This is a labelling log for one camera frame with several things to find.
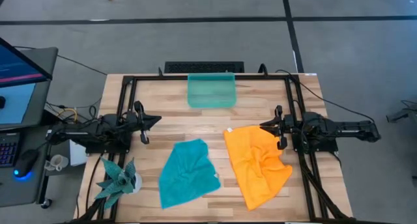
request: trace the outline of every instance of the gray floor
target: gray floor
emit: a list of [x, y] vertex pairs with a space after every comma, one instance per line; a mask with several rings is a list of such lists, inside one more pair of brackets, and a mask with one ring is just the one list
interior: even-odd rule
[[[293, 16], [417, 14], [417, 0], [290, 0]], [[281, 0], [5, 0], [0, 20], [283, 16]], [[371, 115], [382, 140], [339, 140], [354, 216], [369, 221], [417, 219], [417, 140], [414, 125], [388, 124], [400, 100], [417, 100], [417, 21], [296, 22], [306, 72], [318, 73], [325, 98]], [[285, 22], [147, 25], [0, 26], [17, 46], [57, 46], [61, 55], [106, 73], [155, 73], [165, 61], [244, 61], [295, 72]], [[48, 100], [88, 105], [101, 95], [104, 76], [58, 60]], [[360, 117], [327, 105], [335, 120]], [[33, 204], [0, 208], [0, 223], [56, 223], [72, 218], [82, 177], [56, 176], [49, 210]]]

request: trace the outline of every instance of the white pot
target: white pot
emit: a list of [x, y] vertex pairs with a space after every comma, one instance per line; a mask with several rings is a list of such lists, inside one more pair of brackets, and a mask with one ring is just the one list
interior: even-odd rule
[[136, 183], [135, 183], [135, 189], [132, 192], [133, 194], [137, 193], [139, 189], [141, 189], [142, 187], [142, 177], [138, 173], [135, 173], [135, 177], [136, 177]]

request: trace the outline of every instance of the wooden table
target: wooden table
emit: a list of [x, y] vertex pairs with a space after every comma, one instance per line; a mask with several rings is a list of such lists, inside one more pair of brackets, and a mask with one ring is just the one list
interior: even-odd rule
[[[100, 115], [116, 113], [122, 77], [122, 74], [107, 76]], [[316, 75], [300, 75], [300, 81], [321, 95]], [[275, 198], [251, 212], [247, 210], [229, 161], [222, 132], [229, 127], [256, 125], [271, 120], [278, 104], [283, 106], [284, 114], [289, 114], [289, 105], [284, 81], [238, 80], [236, 83], [237, 104], [234, 108], [201, 110], [190, 109], [188, 106], [186, 81], [139, 81], [136, 100], [142, 102], [146, 114], [160, 115], [162, 120], [149, 132], [149, 145], [141, 143], [140, 133], [134, 134], [126, 163], [135, 158], [137, 172], [143, 178], [143, 186], [138, 193], [123, 195], [119, 199], [116, 222], [309, 220], [300, 166], [296, 152], [293, 151], [291, 137], [287, 137], [289, 146], [281, 156], [284, 164], [293, 166], [290, 179]], [[315, 111], [326, 116], [322, 100], [303, 87], [302, 93], [306, 111]], [[222, 187], [194, 201], [162, 210], [158, 190], [162, 167], [175, 142], [197, 138], [207, 143], [209, 157], [220, 176]], [[342, 212], [352, 216], [339, 162], [326, 152], [318, 152], [316, 155], [324, 190]], [[85, 167], [78, 197], [80, 215], [85, 212], [87, 187], [97, 158], [98, 155], [90, 156]], [[101, 190], [95, 183], [103, 181], [104, 173], [100, 162], [93, 178], [89, 205]], [[313, 188], [311, 190], [316, 215], [320, 216], [316, 192]]]

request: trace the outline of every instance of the computer monitor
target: computer monitor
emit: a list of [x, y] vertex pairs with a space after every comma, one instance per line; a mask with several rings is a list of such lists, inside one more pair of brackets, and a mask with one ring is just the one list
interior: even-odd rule
[[0, 88], [47, 80], [51, 74], [0, 38]]

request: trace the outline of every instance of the green plastic container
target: green plastic container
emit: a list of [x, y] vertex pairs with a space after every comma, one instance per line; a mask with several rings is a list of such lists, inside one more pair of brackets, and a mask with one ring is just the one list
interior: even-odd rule
[[236, 104], [235, 74], [189, 74], [187, 99], [192, 108], [233, 107]]

